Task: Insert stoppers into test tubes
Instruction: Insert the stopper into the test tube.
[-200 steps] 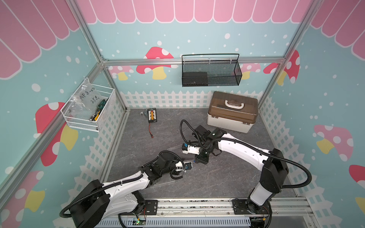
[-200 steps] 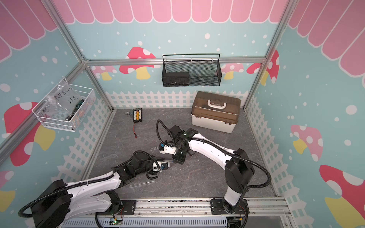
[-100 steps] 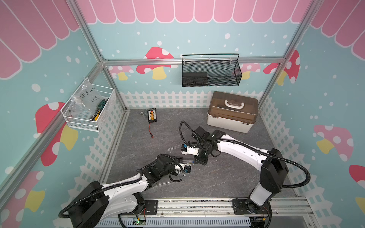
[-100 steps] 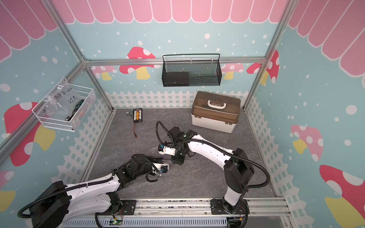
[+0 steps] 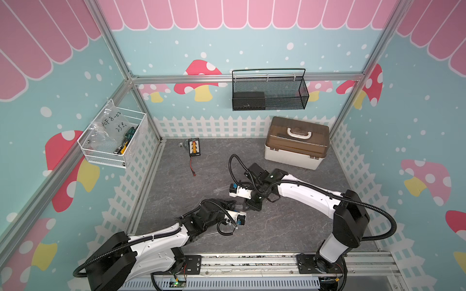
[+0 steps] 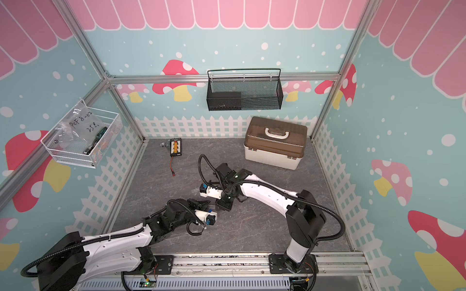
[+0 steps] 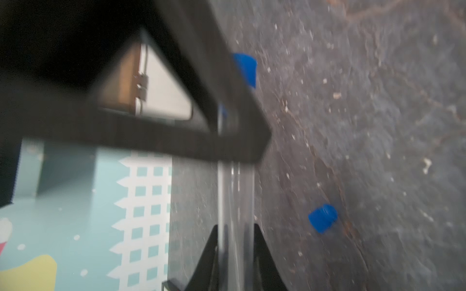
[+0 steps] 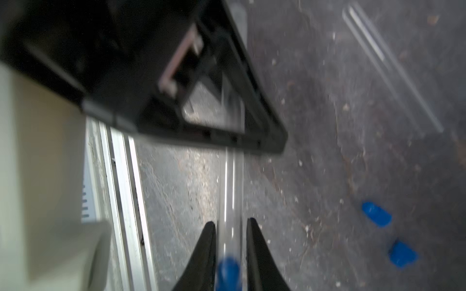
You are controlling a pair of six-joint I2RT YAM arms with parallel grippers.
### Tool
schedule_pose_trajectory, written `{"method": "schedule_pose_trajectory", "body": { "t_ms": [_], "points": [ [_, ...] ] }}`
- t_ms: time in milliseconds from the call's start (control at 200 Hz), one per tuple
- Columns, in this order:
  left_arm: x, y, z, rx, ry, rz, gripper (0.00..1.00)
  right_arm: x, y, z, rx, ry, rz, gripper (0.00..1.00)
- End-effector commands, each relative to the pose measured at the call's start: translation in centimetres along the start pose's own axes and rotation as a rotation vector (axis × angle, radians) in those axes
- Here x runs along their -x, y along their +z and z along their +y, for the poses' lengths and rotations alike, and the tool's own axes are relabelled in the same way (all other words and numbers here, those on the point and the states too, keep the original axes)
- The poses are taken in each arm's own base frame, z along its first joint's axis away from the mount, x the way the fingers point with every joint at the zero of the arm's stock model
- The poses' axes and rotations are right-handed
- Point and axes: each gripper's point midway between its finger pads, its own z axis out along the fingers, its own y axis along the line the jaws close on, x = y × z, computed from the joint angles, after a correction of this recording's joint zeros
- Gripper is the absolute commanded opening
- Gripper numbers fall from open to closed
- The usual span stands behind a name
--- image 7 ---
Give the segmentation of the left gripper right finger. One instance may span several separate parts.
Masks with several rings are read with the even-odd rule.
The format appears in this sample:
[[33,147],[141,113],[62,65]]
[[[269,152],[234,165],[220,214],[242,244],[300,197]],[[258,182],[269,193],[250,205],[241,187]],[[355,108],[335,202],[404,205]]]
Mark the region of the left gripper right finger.
[[272,254],[267,246],[261,228],[254,225],[254,291],[287,291]]

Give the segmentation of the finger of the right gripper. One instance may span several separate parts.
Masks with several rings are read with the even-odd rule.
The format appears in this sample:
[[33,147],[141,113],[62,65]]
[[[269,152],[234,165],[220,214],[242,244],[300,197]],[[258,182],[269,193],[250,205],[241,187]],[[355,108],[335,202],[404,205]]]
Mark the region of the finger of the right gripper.
[[194,71],[190,94],[208,121],[223,107],[229,119],[242,122],[255,115],[255,102],[234,61],[208,1],[154,1],[182,56]]
[[1,141],[22,137],[160,152],[202,161],[254,164],[271,139],[263,116],[238,132],[213,135],[101,110],[82,91],[1,73]]

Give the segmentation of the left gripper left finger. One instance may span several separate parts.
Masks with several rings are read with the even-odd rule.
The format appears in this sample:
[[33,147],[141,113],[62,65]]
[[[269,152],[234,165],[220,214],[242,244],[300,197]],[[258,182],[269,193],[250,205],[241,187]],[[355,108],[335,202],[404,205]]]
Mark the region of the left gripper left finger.
[[213,227],[194,274],[184,290],[218,290],[218,225]]

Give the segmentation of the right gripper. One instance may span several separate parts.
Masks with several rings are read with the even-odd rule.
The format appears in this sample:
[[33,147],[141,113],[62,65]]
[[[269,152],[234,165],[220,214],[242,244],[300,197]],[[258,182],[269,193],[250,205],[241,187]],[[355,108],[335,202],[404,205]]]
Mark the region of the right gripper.
[[[153,1],[2,1],[1,73],[82,91],[98,107],[93,86],[141,29],[162,52],[172,50]],[[23,138],[1,141],[3,204],[12,202]]]

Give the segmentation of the clear test tube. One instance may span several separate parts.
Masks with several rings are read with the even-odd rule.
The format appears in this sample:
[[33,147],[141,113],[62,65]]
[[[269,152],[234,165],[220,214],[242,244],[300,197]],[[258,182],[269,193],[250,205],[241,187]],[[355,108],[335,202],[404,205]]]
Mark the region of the clear test tube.
[[221,291],[251,291],[254,276],[254,168],[218,163],[218,266]]

